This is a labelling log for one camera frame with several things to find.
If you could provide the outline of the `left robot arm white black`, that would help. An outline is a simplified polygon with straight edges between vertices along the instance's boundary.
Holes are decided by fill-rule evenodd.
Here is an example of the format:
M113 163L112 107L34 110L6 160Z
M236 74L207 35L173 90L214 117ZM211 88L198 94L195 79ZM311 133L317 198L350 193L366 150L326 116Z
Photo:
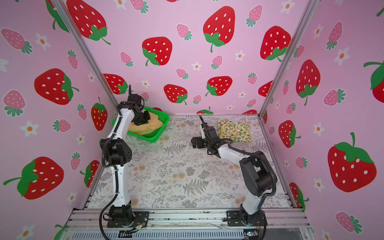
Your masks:
M118 116L111 133L100 141L102 149L101 163L104 168L112 169L114 177L115 195L108 203L111 221L133 222L135 216L132 211L131 197L124 187L125 165L132 159L132 150L125 142L131 123L135 125L147 124L150 119L148 111L144 110L144 99L138 94L129 94L128 100L118 105Z

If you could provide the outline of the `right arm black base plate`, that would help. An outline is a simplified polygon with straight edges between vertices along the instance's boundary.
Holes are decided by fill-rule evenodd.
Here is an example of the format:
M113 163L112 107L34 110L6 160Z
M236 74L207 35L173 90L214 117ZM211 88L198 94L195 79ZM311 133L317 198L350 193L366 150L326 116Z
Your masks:
M263 210L253 215L248 215L243 210L227 211L223 222L227 222L230 227L265 227L268 225L266 214Z

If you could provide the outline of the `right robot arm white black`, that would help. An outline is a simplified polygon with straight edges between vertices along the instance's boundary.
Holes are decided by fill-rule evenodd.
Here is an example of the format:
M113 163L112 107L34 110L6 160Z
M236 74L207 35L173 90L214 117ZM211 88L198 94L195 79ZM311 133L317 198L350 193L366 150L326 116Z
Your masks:
M265 154L261 151L249 153L232 146L234 141L219 138L216 129L201 124L201 136L191 139L193 148L207 149L213 155L240 167L248 193L234 220L245 226L254 225L265 215L262 206L268 197L276 194L278 178Z

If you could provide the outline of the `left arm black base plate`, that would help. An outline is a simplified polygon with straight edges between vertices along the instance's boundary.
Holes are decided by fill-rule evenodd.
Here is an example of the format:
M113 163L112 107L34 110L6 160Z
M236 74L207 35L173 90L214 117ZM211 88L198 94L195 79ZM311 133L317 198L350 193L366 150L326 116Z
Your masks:
M131 217L126 218L117 218L112 217L108 223L108 228L124 228L124 229L133 229L133 228L145 228L149 220L150 212L146 211L134 211Z

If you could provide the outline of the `lemon print skirt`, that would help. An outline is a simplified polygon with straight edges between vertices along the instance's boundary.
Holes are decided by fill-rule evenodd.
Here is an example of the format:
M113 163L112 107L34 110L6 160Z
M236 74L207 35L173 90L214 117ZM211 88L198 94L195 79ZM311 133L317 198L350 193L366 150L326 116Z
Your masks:
M234 142L251 142L251 126L246 122L218 121L218 133L221 139Z

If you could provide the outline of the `tan skirt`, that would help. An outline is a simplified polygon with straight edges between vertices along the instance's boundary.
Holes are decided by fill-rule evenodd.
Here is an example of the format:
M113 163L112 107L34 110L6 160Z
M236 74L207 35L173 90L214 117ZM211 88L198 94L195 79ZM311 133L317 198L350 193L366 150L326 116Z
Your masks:
M150 120L148 124L137 126L134 123L131 123L128 131L131 131L138 135L146 135L152 133L154 130L160 128L162 125L163 123L158 120L158 116L153 113L150 113Z

